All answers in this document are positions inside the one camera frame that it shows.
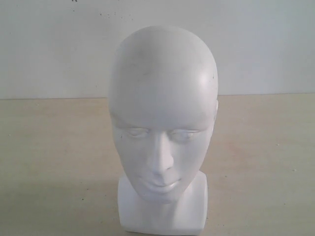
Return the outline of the white mannequin head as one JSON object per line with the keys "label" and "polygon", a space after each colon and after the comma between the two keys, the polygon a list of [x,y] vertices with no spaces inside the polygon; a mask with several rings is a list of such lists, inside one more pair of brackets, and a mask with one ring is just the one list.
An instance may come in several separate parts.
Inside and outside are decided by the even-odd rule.
{"label": "white mannequin head", "polygon": [[108,107],[123,167],[120,212],[204,218],[200,171],[218,111],[218,74],[209,47],[180,28],[150,26],[119,46]]}

